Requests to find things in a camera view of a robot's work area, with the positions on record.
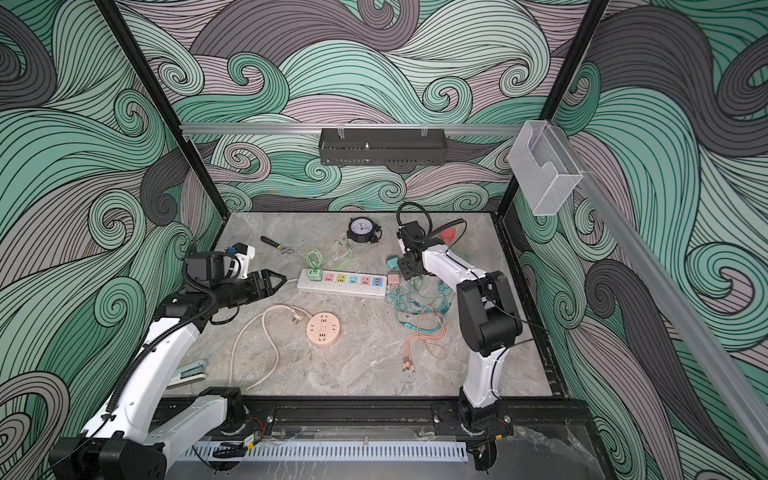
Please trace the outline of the white power strip coloured sockets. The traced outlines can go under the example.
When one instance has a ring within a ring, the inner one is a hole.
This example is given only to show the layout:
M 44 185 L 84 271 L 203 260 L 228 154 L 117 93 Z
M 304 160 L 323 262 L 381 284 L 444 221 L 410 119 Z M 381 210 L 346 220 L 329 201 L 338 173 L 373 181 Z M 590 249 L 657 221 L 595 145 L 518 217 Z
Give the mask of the white power strip coloured sockets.
M 370 273 L 323 270 L 320 281 L 311 281 L 308 269 L 303 269 L 297 280 L 297 289 L 315 294 L 383 299 L 387 294 L 387 277 Z

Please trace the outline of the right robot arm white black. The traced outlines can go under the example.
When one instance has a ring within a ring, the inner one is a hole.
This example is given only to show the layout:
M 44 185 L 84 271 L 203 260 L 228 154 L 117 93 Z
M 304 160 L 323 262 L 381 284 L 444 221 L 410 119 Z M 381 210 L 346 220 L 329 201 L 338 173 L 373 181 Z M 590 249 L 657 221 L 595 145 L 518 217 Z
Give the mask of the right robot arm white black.
M 396 222 L 402 277 L 434 276 L 455 294 L 460 332 L 471 350 L 459 394 L 459 418 L 466 429 L 483 430 L 497 413 L 494 375 L 523 332 L 510 281 L 499 270 L 487 272 L 473 266 L 442 238 L 450 228 L 466 229 L 465 219 L 435 226 L 422 205 L 405 202 L 396 210 Z

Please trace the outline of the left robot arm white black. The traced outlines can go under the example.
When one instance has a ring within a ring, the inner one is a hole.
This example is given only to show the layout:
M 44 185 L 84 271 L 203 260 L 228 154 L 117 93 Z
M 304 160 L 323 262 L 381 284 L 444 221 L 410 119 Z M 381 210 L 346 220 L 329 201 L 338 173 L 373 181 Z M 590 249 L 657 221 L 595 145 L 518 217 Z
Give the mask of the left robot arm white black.
M 156 307 L 138 353 L 118 377 L 108 399 L 73 437 L 49 453 L 55 479 L 162 479 L 207 433 L 239 431 L 246 409 L 237 387 L 211 387 L 158 428 L 151 423 L 179 363 L 222 309 L 239 309 L 277 293 L 287 277 L 250 271 L 252 247 L 189 254 L 183 284 Z

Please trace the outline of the light green charger plug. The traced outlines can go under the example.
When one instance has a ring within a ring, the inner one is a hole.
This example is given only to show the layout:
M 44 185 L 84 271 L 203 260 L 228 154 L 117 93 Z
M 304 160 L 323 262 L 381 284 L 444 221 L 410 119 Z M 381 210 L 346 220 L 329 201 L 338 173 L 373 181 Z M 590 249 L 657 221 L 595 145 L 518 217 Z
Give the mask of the light green charger plug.
M 344 270 L 354 260 L 354 253 L 349 250 L 343 260 L 335 267 L 336 270 Z M 322 253 L 317 249 L 307 252 L 306 262 L 308 265 L 307 276 L 311 281 L 320 281 L 322 279 L 323 267 L 326 265 Z

